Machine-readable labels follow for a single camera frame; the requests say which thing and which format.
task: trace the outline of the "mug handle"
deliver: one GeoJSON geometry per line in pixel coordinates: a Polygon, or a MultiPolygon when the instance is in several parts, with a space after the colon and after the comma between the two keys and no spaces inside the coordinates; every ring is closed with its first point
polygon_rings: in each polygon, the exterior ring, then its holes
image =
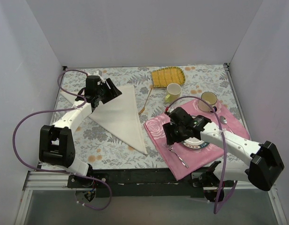
{"type": "Polygon", "coordinates": [[[167,102],[168,99],[169,99],[169,97],[171,97],[171,96],[170,96],[170,95],[166,95],[165,98],[164,98],[164,100],[167,102]]]}
{"type": "Polygon", "coordinates": [[[218,108],[216,106],[213,106],[214,111],[218,111],[218,108]]]}

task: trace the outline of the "silver spoon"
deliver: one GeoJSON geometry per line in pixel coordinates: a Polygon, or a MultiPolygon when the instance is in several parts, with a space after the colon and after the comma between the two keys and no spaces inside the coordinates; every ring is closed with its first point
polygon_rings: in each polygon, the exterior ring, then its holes
{"type": "Polygon", "coordinates": [[[221,124],[224,124],[224,125],[227,125],[227,127],[231,130],[231,128],[228,126],[227,124],[227,119],[223,116],[220,116],[220,121],[221,121],[221,124]]]}

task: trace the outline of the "yellow basket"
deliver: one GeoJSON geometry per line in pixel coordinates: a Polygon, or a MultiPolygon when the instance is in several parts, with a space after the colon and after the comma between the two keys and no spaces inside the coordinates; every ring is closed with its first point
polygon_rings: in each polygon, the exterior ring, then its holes
{"type": "Polygon", "coordinates": [[[180,67],[167,67],[152,72],[155,88],[166,88],[170,83],[182,85],[185,83],[185,75],[180,67]]]}

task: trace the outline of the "spoon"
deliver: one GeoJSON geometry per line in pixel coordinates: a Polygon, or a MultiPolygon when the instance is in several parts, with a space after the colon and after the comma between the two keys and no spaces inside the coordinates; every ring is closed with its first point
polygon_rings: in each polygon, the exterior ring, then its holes
{"type": "Polygon", "coordinates": [[[227,127],[231,130],[231,128],[228,126],[227,124],[227,119],[223,116],[220,116],[220,121],[221,121],[221,124],[224,124],[224,125],[227,125],[227,127]]]}
{"type": "Polygon", "coordinates": [[[149,95],[148,95],[148,98],[146,99],[146,101],[145,101],[145,103],[144,103],[144,107],[142,108],[142,110],[139,111],[138,115],[140,115],[140,114],[142,114],[142,113],[144,112],[144,110],[145,110],[145,104],[146,104],[146,102],[147,102],[148,99],[149,99],[149,96],[150,96],[150,94],[151,94],[152,89],[153,89],[153,88],[151,88],[151,90],[150,90],[150,92],[149,92],[149,95]]]}

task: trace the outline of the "silver fork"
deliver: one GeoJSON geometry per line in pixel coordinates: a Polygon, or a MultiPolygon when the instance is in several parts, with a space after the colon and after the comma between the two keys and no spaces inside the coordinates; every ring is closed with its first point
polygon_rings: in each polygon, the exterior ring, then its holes
{"type": "Polygon", "coordinates": [[[186,162],[174,151],[172,146],[168,145],[167,149],[170,150],[172,153],[176,154],[176,156],[180,159],[183,166],[185,166],[186,168],[189,168],[188,165],[186,164],[186,162]]]}

